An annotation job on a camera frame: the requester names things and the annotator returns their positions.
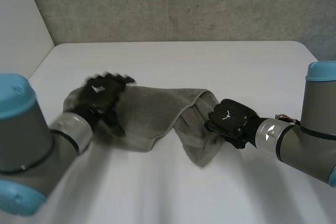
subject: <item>blue cap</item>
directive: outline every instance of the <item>blue cap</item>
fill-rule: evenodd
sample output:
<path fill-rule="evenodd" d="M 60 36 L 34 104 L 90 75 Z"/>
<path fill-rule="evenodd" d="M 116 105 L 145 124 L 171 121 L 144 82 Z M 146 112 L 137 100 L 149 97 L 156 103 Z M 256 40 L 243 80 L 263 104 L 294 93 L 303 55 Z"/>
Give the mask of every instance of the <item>blue cap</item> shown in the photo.
<path fill-rule="evenodd" d="M 12 215 L 30 216 L 46 200 L 46 196 L 35 189 L 0 179 L 0 210 Z"/>
<path fill-rule="evenodd" d="M 35 102 L 35 92 L 26 78 L 16 73 L 0 73 L 0 120 L 26 112 Z"/>
<path fill-rule="evenodd" d="M 336 81 L 336 60 L 311 63 L 306 76 L 307 81 Z"/>
<path fill-rule="evenodd" d="M 331 171 L 330 175 L 329 175 L 329 185 L 332 187 L 336 187 L 336 166 L 334 167 L 334 169 Z"/>

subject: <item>gray concrete wall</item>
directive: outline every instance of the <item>gray concrete wall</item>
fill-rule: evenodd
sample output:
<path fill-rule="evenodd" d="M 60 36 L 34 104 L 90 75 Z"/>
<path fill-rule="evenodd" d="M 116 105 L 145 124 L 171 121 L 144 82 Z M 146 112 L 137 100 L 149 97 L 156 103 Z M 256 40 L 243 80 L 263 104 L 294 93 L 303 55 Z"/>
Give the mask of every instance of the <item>gray concrete wall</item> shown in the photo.
<path fill-rule="evenodd" d="M 295 40 L 336 59 L 336 0 L 35 0 L 55 44 Z"/>

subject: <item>towel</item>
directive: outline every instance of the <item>towel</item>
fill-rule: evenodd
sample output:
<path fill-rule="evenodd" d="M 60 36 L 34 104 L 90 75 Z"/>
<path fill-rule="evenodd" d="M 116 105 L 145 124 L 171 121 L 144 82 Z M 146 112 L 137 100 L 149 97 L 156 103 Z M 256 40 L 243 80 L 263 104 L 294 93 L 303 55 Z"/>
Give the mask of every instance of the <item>towel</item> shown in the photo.
<path fill-rule="evenodd" d="M 71 109 L 81 88 L 73 90 L 64 101 Z M 204 123 L 218 104 L 205 89 L 157 89 L 127 86 L 116 106 L 125 136 L 115 136 L 99 122 L 95 139 L 111 145 L 148 152 L 154 143 L 174 128 L 189 159 L 204 167 L 218 153 L 224 139 L 209 132 Z"/>

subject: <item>black ring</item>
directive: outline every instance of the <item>black ring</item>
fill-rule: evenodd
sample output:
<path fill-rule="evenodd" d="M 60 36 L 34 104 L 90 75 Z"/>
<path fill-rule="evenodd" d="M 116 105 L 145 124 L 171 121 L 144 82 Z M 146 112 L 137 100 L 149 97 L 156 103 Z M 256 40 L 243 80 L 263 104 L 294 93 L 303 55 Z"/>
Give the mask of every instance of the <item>black ring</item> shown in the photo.
<path fill-rule="evenodd" d="M 331 135 L 331 134 L 325 134 L 325 133 L 321 133 L 321 132 L 317 132 L 317 131 L 312 131 L 310 129 L 307 129 L 303 126 L 300 127 L 301 131 L 310 135 L 310 136 L 314 136 L 314 137 L 318 137 L 318 138 L 322 138 L 322 139 L 326 139 L 326 140 L 333 140 L 336 141 L 336 135 Z"/>
<path fill-rule="evenodd" d="M 25 169 L 17 169 L 17 170 L 12 170 L 12 171 L 2 171 L 0 170 L 0 174 L 14 174 L 14 173 L 21 173 L 21 172 L 25 172 L 35 166 L 38 166 L 39 164 L 41 164 L 42 162 L 44 162 L 48 157 L 49 155 L 53 152 L 54 148 L 55 148 L 55 140 L 54 138 L 52 137 L 52 140 L 53 140 L 53 143 L 51 145 L 51 148 L 49 149 L 49 151 L 46 153 L 46 155 L 44 155 L 42 158 L 40 158 L 38 161 L 30 164 L 30 165 L 25 165 Z"/>
<path fill-rule="evenodd" d="M 70 144 L 75 148 L 76 150 L 76 153 L 78 154 L 79 153 L 79 147 L 78 147 L 78 144 L 76 143 L 75 140 L 72 139 L 72 137 L 68 136 L 67 134 L 65 134 L 64 132 L 62 131 L 58 131 L 58 130 L 50 130 L 52 133 L 55 133 L 55 134 L 59 134 L 61 135 L 62 137 L 64 137 L 66 140 L 68 140 L 70 142 Z"/>
<path fill-rule="evenodd" d="M 282 162 L 282 159 L 280 157 L 280 147 L 281 147 L 281 143 L 282 143 L 282 140 L 284 139 L 286 133 L 293 127 L 295 127 L 296 125 L 290 125 L 288 126 L 287 128 L 285 128 L 281 133 L 280 133 L 280 136 L 278 138 L 278 141 L 277 141 L 277 145 L 275 147 L 275 153 L 277 154 L 277 158 Z"/>

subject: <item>wire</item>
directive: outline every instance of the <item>wire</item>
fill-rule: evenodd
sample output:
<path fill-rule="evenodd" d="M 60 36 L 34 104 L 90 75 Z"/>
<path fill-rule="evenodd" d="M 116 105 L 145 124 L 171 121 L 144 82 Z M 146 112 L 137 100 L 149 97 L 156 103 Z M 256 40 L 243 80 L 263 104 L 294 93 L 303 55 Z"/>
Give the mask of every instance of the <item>wire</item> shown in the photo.
<path fill-rule="evenodd" d="M 281 120 L 281 121 L 284 121 L 284 122 L 287 122 L 287 123 L 292 123 L 292 124 L 295 124 L 295 125 L 301 125 L 301 122 L 299 120 L 290 118 L 289 116 L 284 115 L 284 114 L 275 115 L 275 119 Z"/>

